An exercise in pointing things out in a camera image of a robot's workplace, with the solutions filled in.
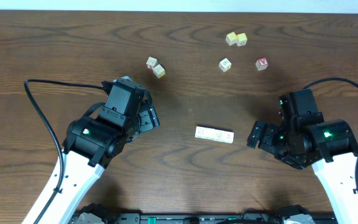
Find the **white block with bug drawing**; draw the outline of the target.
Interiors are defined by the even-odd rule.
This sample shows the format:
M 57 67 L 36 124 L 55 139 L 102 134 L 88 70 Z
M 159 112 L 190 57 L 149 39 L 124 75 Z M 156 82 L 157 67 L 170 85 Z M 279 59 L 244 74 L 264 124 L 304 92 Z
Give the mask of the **white block with bug drawing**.
M 234 133 L 229 131 L 223 132 L 223 141 L 232 144 L 234 140 Z

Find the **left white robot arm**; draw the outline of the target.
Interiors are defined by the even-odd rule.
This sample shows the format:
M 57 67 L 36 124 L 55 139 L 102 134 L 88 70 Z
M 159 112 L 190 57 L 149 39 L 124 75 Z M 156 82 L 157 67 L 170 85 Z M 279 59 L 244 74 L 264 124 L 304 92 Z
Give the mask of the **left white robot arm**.
M 140 104 L 135 133 L 127 137 L 90 117 L 104 103 L 95 103 L 84 116 L 71 123 L 58 162 L 24 223 L 68 223 L 90 187 L 101 177 L 111 159 L 142 132 L 159 126 L 151 100 Z

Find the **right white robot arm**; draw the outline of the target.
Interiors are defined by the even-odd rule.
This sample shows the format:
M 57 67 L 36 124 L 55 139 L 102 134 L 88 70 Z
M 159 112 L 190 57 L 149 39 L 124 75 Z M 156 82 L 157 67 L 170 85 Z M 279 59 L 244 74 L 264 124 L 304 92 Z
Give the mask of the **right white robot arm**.
M 313 124 L 295 132 L 256 121 L 247 146 L 298 170 L 312 167 L 338 223 L 358 223 L 358 144 L 346 122 Z

